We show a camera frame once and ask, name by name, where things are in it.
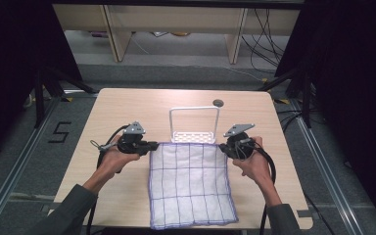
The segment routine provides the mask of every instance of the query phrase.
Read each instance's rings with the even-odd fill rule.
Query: white towel with blue grid lines
[[[150,155],[151,228],[238,221],[227,157],[215,144],[161,143]]]

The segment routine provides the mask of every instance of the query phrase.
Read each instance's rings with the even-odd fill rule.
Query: human hand
[[[252,139],[254,139],[257,143],[257,148],[262,148],[263,145],[261,137],[252,137]],[[254,182],[260,188],[266,204],[269,207],[282,203],[271,179],[268,162],[261,153],[259,153],[257,150],[253,150],[250,157],[243,161],[235,159],[233,160],[233,164],[243,170],[243,176],[247,175],[249,178],[254,180]]]
[[[112,143],[116,143],[120,138],[120,135],[115,136]],[[132,161],[140,159],[138,154],[125,154],[118,149],[118,146],[112,146],[105,153],[99,169],[109,174],[111,178],[115,176],[116,172],[121,171],[124,166]]]
[[[257,143],[257,148],[262,148],[261,137],[252,137],[252,139]],[[256,150],[253,150],[252,155],[243,161],[239,159],[233,160],[233,164],[243,169],[242,175],[247,175],[249,178],[253,179],[257,185],[261,185],[267,180],[271,181],[268,162],[264,156]]]
[[[115,136],[112,143],[116,143],[120,135]],[[118,146],[112,146],[105,153],[102,162],[91,177],[83,184],[83,187],[94,194],[98,194],[103,186],[113,178],[116,172],[132,161],[140,159],[138,154],[125,154],[118,150]]]

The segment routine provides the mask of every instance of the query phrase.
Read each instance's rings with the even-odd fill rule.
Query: sleeve
[[[289,204],[267,208],[273,234],[303,234]]]
[[[96,195],[75,185],[63,202],[25,235],[80,234],[83,220],[96,200]]]

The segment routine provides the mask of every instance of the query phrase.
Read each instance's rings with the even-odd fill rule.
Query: white wire rack
[[[176,111],[198,111],[198,110],[215,110],[215,125],[213,131],[210,132],[183,132],[174,131],[172,122],[172,113]],[[172,143],[209,143],[215,142],[216,127],[218,124],[219,107],[203,106],[203,107],[177,107],[169,110],[170,123],[170,140]]]

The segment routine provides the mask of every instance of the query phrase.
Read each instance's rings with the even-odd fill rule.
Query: forearm
[[[75,185],[48,217],[35,224],[25,234],[80,234],[83,220],[96,200],[95,194]]]
[[[260,188],[261,193],[264,196],[265,203],[268,207],[274,207],[282,204],[279,194],[277,193],[276,188],[274,187],[274,184],[270,178],[260,180],[259,182],[256,182],[256,184]]]
[[[302,230],[300,229],[289,204],[268,207],[267,215],[270,220],[270,227],[273,234],[302,234]]]
[[[103,166],[98,168],[93,175],[83,184],[83,188],[92,192],[93,194],[99,194],[103,186],[113,177],[115,174],[111,174],[103,169]]]

